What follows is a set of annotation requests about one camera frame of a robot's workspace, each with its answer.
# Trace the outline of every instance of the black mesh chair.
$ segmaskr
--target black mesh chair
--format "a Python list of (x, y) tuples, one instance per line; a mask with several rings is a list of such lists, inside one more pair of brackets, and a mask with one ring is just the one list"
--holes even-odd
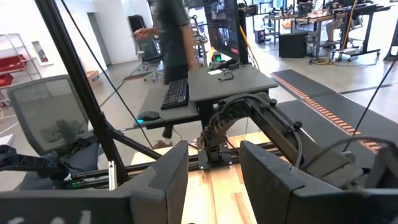
[[(98, 169), (100, 145), (88, 129), (88, 117), (68, 75), (42, 78), (12, 86), (7, 90), (28, 143), (39, 156), (52, 151), (68, 154), (76, 142), (85, 142), (69, 163), (85, 171)], [(50, 179), (28, 172), (23, 189), (52, 189)]]
[(163, 54), (158, 53), (154, 39), (136, 40), (132, 37), (134, 45), (136, 46), (136, 54), (139, 57), (140, 65), (138, 66), (132, 77), (144, 75), (144, 81), (152, 79), (156, 82), (162, 72), (157, 70), (160, 62), (163, 61)]

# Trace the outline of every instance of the cable on desk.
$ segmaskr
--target cable on desk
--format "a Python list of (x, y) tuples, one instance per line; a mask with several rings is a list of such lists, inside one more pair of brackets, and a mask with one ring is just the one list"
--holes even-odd
[(392, 68), (394, 67), (395, 63), (397, 62), (397, 60), (398, 60), (398, 54), (396, 55), (394, 61), (391, 63), (391, 66), (389, 67), (388, 71), (386, 72), (386, 74), (384, 75), (384, 77), (383, 77), (382, 80), (380, 81), (379, 85), (377, 86), (376, 90), (374, 91), (373, 96), (371, 97), (371, 99), (370, 99), (368, 105), (366, 106), (365, 110), (363, 111), (363, 114), (362, 114), (361, 118), (359, 119), (358, 124), (356, 125), (353, 134), (351, 135), (351, 139), (347, 142), (347, 145), (346, 145), (346, 147), (343, 149), (343, 152), (345, 152), (345, 151), (347, 150), (349, 144), (351, 144), (351, 141), (353, 140), (354, 135), (356, 134), (356, 132), (357, 132), (357, 130), (358, 130), (358, 128), (359, 128), (359, 125), (361, 125), (362, 120), (363, 120), (363, 118), (365, 117), (366, 112), (368, 112), (368, 109), (369, 109), (369, 107), (371, 106), (371, 104), (372, 104), (374, 98), (376, 97), (376, 94), (378, 93), (380, 87), (383, 85), (383, 83), (384, 83), (384, 81), (386, 80), (388, 74), (390, 74), (390, 72), (391, 72)]
[(235, 78), (234, 74), (232, 74), (231, 72), (224, 72), (224, 75), (231, 75), (228, 78), (218, 78), (218, 81), (223, 82), (223, 81), (229, 81)]
[(77, 23), (76, 23), (76, 21), (74, 20), (74, 18), (73, 18), (73, 16), (72, 16), (71, 12), (69, 11), (68, 6), (65, 4), (65, 1), (64, 1), (64, 0), (61, 0), (61, 2), (62, 2), (62, 4), (63, 4), (65, 10), (67, 11), (67, 13), (68, 13), (70, 19), (72, 20), (73, 25), (76, 27), (76, 30), (79, 32), (80, 37), (83, 39), (83, 41), (84, 41), (84, 43), (86, 44), (88, 50), (90, 51), (91, 55), (93, 56), (95, 62), (96, 62), (97, 65), (100, 67), (101, 71), (104, 73), (106, 79), (109, 81), (109, 84), (111, 84), (112, 89), (113, 89), (114, 92), (118, 95), (118, 97), (119, 97), (119, 99), (121, 100), (123, 106), (127, 109), (127, 111), (128, 111), (129, 114), (132, 116), (132, 118), (134, 119), (134, 121), (136, 122), (136, 124), (139, 126), (139, 128), (140, 128), (140, 130), (142, 131), (142, 133), (143, 133), (145, 139), (147, 140), (149, 146), (150, 146), (152, 149), (154, 149), (154, 147), (153, 147), (152, 144), (150, 143), (150, 141), (149, 141), (149, 139), (148, 139), (148, 137), (147, 137), (147, 135), (146, 135), (144, 129), (143, 129), (142, 126), (139, 124), (137, 118), (134, 116), (134, 114), (132, 113), (132, 111), (130, 110), (130, 108), (127, 106), (126, 102), (123, 100), (123, 97), (122, 97), (122, 96), (120, 95), (120, 93), (118, 92), (118, 89), (113, 85), (111, 79), (108, 77), (108, 75), (106, 74), (104, 68), (102, 67), (102, 65), (101, 65), (100, 62), (98, 61), (97, 57), (95, 56), (93, 50), (91, 49), (91, 47), (90, 47), (90, 45), (88, 44), (87, 40), (85, 39), (84, 35), (81, 33), (81, 30), (80, 30), (80, 28), (77, 26)]

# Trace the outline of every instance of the black keyboard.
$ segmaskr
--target black keyboard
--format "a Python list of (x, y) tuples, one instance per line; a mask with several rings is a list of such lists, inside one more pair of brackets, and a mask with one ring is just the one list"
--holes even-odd
[(169, 90), (164, 96), (161, 110), (188, 105), (188, 79), (184, 78), (169, 83)]

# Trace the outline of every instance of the black computer tower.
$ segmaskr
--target black computer tower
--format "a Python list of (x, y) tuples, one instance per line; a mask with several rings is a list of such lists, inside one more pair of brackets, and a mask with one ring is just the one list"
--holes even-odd
[(307, 33), (279, 35), (279, 57), (281, 58), (304, 58), (307, 54)]
[(254, 40), (257, 44), (264, 44), (266, 39), (266, 31), (265, 30), (255, 30), (254, 31)]

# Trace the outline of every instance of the black robotic arm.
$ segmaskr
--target black robotic arm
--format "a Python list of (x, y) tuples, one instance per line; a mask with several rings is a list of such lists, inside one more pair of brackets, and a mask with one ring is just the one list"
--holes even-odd
[(237, 120), (249, 117), (290, 163), (304, 172), (339, 188), (363, 175), (362, 168), (334, 151), (326, 152), (308, 166), (306, 163), (323, 149), (306, 134), (300, 121), (292, 122), (276, 104), (266, 93), (236, 95), (220, 101), (198, 142), (199, 148), (206, 151), (208, 162), (223, 159), (220, 144), (226, 141), (227, 130)]

